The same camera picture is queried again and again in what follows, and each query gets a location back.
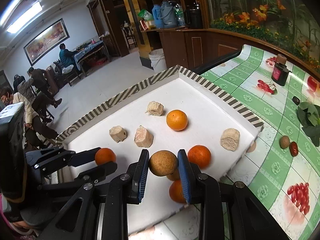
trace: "black bottle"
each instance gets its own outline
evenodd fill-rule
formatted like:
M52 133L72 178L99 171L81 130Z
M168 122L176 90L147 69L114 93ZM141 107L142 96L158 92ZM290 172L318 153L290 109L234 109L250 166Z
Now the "black bottle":
M287 81L289 70L285 63L287 62L287 58L281 54L277 56L277 62L273 66L272 72L272 80L276 82L280 86L284 86Z

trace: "black trousers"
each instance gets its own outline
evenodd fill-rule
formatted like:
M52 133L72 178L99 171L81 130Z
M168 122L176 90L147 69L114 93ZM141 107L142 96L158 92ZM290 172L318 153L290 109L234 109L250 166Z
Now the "black trousers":
M48 86L45 85L43 87L39 87L38 88L42 93L44 93L48 98L53 99L53 96L50 94L50 92L48 91Z
M40 92L32 103L32 108L43 117L46 117L47 105L54 105L55 100L48 98L43 92Z
M24 136L27 138L30 144L35 147L39 147L43 144L38 138L36 132L47 139L55 139L59 135L55 130L48 127L45 123L42 123L39 116L35 116L32 119L32 127L34 130L30 128L27 129Z

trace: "blue thermos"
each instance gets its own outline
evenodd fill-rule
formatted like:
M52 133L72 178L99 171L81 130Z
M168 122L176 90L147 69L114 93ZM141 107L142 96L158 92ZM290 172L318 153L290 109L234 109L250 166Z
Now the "blue thermos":
M163 20L164 28L175 28L178 26L176 14L174 13L173 6L167 2L162 2L161 5L161 19Z
M163 28L163 21L161 19L161 11L160 11L161 7L157 4L155 4L155 6L152 9L152 14L153 14L153 18L155 19L155 25L157 27L157 29L162 29Z

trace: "beige jacket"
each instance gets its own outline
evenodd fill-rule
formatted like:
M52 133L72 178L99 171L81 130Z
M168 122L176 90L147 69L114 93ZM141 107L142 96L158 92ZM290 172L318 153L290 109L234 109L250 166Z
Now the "beige jacket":
M22 94L18 92L13 95L12 103L15 104L19 102L24 102L25 123L32 123L32 119L38 114L35 110L33 110L28 99L26 99Z

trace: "framed painting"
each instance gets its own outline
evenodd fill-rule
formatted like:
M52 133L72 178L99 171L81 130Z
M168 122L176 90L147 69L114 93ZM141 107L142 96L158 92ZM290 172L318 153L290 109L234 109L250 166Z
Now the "framed painting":
M62 18L46 28L23 48L31 66L69 37Z

